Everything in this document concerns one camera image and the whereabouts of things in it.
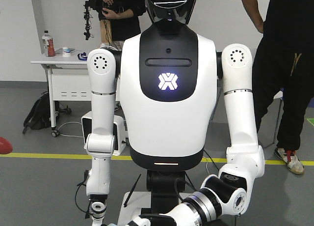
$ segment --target robot face visor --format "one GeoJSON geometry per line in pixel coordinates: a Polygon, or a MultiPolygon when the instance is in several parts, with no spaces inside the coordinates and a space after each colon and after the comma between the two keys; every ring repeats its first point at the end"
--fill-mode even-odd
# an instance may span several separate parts
{"type": "Polygon", "coordinates": [[[187,24],[195,0],[146,0],[148,13],[154,23],[161,20],[177,20],[187,24]]]}

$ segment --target sneaker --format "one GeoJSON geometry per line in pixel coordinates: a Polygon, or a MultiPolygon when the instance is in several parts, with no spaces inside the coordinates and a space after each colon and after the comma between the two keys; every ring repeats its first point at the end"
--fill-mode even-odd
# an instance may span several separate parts
{"type": "Polygon", "coordinates": [[[287,168],[294,174],[304,174],[304,166],[295,154],[295,151],[287,151],[283,148],[276,148],[274,151],[275,155],[283,160],[287,168]]]}

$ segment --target black pants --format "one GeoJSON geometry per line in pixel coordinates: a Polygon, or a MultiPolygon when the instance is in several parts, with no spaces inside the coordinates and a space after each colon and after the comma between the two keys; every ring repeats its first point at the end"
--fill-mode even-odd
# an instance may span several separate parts
{"type": "Polygon", "coordinates": [[[277,146],[298,150],[305,110],[314,97],[314,53],[285,51],[262,39],[253,64],[252,86],[257,131],[274,95],[284,89],[277,146]]]}

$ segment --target table leg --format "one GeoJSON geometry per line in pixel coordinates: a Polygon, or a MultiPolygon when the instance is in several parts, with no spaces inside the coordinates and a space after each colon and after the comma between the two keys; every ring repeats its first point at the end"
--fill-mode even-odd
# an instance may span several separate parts
{"type": "Polygon", "coordinates": [[[48,89],[49,89],[49,102],[50,102],[51,130],[54,131],[56,128],[55,106],[54,106],[53,89],[52,89],[52,68],[49,65],[47,66],[47,75],[48,75],[48,89]]]}

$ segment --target red ball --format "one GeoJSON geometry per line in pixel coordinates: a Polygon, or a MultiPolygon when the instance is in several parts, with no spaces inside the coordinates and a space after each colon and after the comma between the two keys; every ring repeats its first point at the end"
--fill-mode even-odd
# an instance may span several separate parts
{"type": "Polygon", "coordinates": [[[0,137],[0,155],[9,154],[13,151],[11,143],[2,137],[0,137]]]}

